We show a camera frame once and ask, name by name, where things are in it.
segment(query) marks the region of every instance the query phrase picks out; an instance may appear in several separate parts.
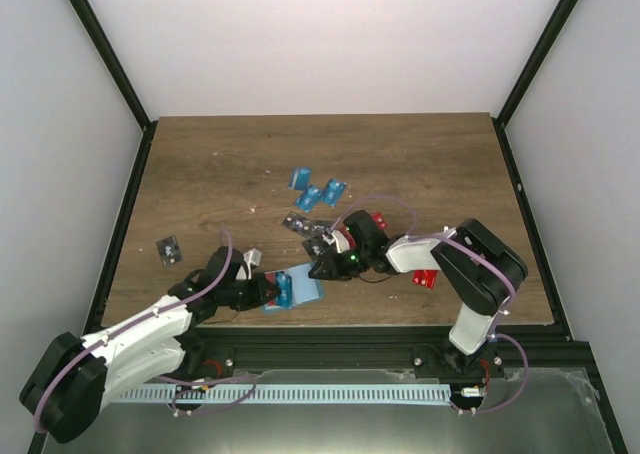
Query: red card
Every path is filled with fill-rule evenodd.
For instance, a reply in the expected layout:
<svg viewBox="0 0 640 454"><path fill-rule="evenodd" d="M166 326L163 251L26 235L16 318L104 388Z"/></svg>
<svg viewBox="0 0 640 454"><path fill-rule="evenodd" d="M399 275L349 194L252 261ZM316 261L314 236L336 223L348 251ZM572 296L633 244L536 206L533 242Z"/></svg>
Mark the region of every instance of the red card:
<svg viewBox="0 0 640 454"><path fill-rule="evenodd" d="M433 286L436 285L437 275L438 271L434 270L415 271L413 273L413 283L433 289Z"/></svg>
<svg viewBox="0 0 640 454"><path fill-rule="evenodd" d="M386 229L387 228L387 221L384 220L384 217L382 217L382 213L380 211L376 211L371 213L371 218L376 221L376 224L378 225L378 227L380 229Z"/></svg>

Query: wooden table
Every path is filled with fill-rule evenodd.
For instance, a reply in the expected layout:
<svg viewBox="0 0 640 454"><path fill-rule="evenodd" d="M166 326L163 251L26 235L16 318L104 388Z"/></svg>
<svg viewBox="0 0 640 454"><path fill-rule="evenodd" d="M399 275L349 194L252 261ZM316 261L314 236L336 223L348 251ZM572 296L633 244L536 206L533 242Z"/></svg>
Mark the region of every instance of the wooden table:
<svg viewBox="0 0 640 454"><path fill-rule="evenodd" d="M104 317L119 322L151 305L193 269L204 267L225 226L234 246L262 251L261 270L308 262L302 237L280 225L299 192L287 188L294 166L313 168L312 183L348 183L336 209L319 204L311 219L333 219L369 194L413 206L416 233L475 217L529 266L512 323L551 323L498 142L487 114L328 115L162 118L120 256ZM400 205L367 201L389 234L411 217ZM184 260L162 265L156 241L175 235ZM446 324L460 300L443 275L433 290L412 276L381 284L324 282L326 297L287 312L220 309L224 325Z"/></svg>

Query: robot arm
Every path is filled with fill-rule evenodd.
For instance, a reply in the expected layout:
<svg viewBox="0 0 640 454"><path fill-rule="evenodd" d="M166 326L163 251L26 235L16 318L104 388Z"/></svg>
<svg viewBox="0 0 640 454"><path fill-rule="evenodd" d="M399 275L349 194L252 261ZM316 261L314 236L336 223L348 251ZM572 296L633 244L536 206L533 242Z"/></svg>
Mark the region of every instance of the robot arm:
<svg viewBox="0 0 640 454"><path fill-rule="evenodd" d="M441 270L462 299L445 347L445 360L457 372L473 362L501 306L528 274L522 259L475 219L431 236L388 238L360 210L345 218L342 229L303 245L316 262L309 275L318 279L348 280L369 268L390 275Z"/></svg>
<svg viewBox="0 0 640 454"><path fill-rule="evenodd" d="M118 325L82 338L69 332L58 336L20 393L20 402L34 414L45 390L62 368L102 341L103 345L88 353L46 401L40 424L64 443L84 432L104 407L128 390L162 374L173 373L178 377L188 374L201 363L198 357L201 352L194 348L192 327L212 317L220 306L242 311L266 304L280 294L278 286L263 273L251 272L259 262L257 251L243 256L233 250L229 268L214 289L189 304L163 311L164 307L179 304L211 284L224 267L226 257L227 248L221 247L205 269L190 274L151 307ZM155 315L111 339L123 326L149 313Z"/></svg>

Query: white cable tray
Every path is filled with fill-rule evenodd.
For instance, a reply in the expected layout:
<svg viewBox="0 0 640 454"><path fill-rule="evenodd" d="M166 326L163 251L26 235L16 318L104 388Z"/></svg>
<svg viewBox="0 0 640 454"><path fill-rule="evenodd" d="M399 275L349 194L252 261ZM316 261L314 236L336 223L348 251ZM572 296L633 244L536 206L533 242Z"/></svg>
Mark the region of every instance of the white cable tray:
<svg viewBox="0 0 640 454"><path fill-rule="evenodd" d="M220 384L205 392L189 392L181 400L226 404L251 389L251 384ZM171 384L143 384L114 402L166 404L176 394ZM243 404L410 404L447 406L451 388L439 384L258 384Z"/></svg>

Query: black metal frame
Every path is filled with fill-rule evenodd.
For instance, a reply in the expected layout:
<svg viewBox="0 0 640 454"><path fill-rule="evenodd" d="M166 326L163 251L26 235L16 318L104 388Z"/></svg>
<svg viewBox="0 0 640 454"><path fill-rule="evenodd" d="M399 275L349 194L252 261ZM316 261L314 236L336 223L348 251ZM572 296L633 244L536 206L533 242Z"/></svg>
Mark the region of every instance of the black metal frame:
<svg viewBox="0 0 640 454"><path fill-rule="evenodd" d="M151 122L147 117L88 0L70 0L70 2L143 130L131 178L85 325L84 332L87 333L101 329L104 307L109 296L157 122ZM569 324L505 133L506 125L577 2L578 0L560 0L558 2L503 109L498 118L493 119L496 136L554 319L554 323L551 325L501 326L499 331L510 334L521 342L527 351L532 367L581 367L586 369L591 384L599 391L600 411L606 422L615 452L624 453L627 452L624 441L589 344L571 340ZM232 353L234 366L238 369L407 369L415 367L413 364L415 349L425 344L440 346L447 338L449 328L450 326L216 327L201 328L198 331L205 340L205 344L211 348ZM519 353L515 348L500 343L496 349L499 349L505 367L515 367L520 364ZM44 439L45 436L36 434L29 453L41 452Z"/></svg>

